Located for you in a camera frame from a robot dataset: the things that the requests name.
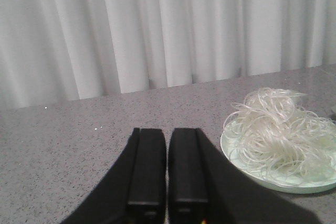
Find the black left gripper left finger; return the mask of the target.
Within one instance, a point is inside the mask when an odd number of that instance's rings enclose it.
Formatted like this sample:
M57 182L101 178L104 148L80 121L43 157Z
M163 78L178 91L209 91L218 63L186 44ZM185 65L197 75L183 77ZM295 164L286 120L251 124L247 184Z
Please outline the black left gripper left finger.
M164 223L165 210L164 134L134 128L104 178L63 223Z

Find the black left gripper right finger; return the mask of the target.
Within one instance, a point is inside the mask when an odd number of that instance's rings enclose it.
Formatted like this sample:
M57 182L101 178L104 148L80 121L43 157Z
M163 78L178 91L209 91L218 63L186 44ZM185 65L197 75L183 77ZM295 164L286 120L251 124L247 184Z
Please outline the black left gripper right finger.
M169 147L170 223L319 223L235 168L201 129L176 128Z

